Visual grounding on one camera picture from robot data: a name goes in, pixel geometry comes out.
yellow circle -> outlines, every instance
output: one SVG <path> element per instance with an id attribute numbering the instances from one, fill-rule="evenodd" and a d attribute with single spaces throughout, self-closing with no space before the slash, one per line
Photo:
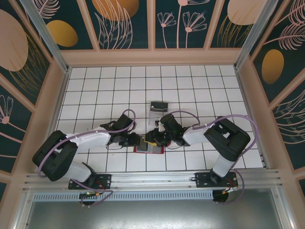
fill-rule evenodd
<path id="1" fill-rule="evenodd" d="M 275 83 L 281 76 L 284 68 L 284 57 L 276 49 L 272 49 L 264 57 L 262 66 L 263 80 L 267 84 Z"/>
<path id="2" fill-rule="evenodd" d="M 256 21 L 266 0 L 230 0 L 229 20 L 236 25 L 251 25 Z"/>
<path id="3" fill-rule="evenodd" d="M 72 47 L 78 41 L 77 33 L 71 25 L 64 21 L 54 20 L 47 24 L 55 42 L 64 47 Z"/>
<path id="4" fill-rule="evenodd" d="M 123 9 L 126 9 L 129 17 L 132 17 L 138 11 L 139 0 L 92 0 L 94 7 L 100 15 L 112 21 L 123 21 L 125 17 L 120 16 L 119 18 L 120 11 L 117 2 L 122 12 Z"/>
<path id="5" fill-rule="evenodd" d="M 19 71 L 25 65 L 29 46 L 27 34 L 9 13 L 0 10 L 0 66 Z"/>

white tile floor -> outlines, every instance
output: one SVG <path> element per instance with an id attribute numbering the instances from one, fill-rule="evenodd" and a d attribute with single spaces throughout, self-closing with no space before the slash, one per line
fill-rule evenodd
<path id="1" fill-rule="evenodd" d="M 64 133 L 91 130 L 116 120 L 123 110 L 131 108 L 137 115 L 135 132 L 145 134 L 154 129 L 148 125 L 150 101 L 169 102 L 170 112 L 194 113 L 203 124 L 220 115 L 247 115 L 232 66 L 73 68 L 57 129 Z M 196 121 L 185 114 L 174 116 L 183 126 Z M 231 120 L 253 138 L 247 121 Z M 92 148 L 77 154 L 74 160 L 88 163 L 97 172 L 171 171 L 211 169 L 219 155 L 210 143 L 166 149 L 163 155 L 136 154 L 132 147 L 116 148 Z M 261 158 L 255 145 L 235 167 L 263 167 Z"/>

flower illustration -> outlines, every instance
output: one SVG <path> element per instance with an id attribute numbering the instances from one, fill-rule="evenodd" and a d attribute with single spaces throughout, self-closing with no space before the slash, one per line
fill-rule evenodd
<path id="1" fill-rule="evenodd" d="M 0 123 L 7 124 L 10 121 L 10 114 L 13 109 L 14 100 L 8 96 L 7 101 L 0 95 Z"/>
<path id="2" fill-rule="evenodd" d="M 189 32 L 201 31 L 206 29 L 204 12 L 193 13 L 190 17 L 190 12 L 183 14 L 183 23 L 186 31 L 185 47 L 187 48 L 187 38 Z"/>
<path id="3" fill-rule="evenodd" d="M 210 0 L 178 0 L 179 5 L 199 5 L 209 2 Z"/>
<path id="4" fill-rule="evenodd" d="M 167 49 L 165 35 L 164 35 L 164 28 L 175 25 L 177 22 L 176 22 L 176 20 L 174 20 L 173 13 L 165 13 L 164 15 L 163 15 L 163 13 L 158 13 L 158 19 L 162 26 L 164 45 L 165 45 L 165 48 Z"/>

mounting plate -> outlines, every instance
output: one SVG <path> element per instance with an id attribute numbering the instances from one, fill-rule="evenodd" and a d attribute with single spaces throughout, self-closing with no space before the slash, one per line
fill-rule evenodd
<path id="1" fill-rule="evenodd" d="M 97 174 L 94 184 L 91 186 L 93 189 L 101 189 L 99 182 L 104 186 L 105 189 L 110 189 L 111 186 L 111 174 Z M 74 181 L 70 180 L 68 185 L 69 190 L 84 190 L 85 188 L 80 187 Z"/>
<path id="2" fill-rule="evenodd" d="M 197 187 L 230 187 L 232 186 L 232 184 L 227 180 L 229 179 L 236 186 L 238 186 L 235 172 L 228 172 L 228 174 L 218 184 L 215 184 L 210 179 L 210 176 L 211 176 L 210 172 L 195 173 L 195 177 L 192 178 L 192 181 L 196 182 Z"/>

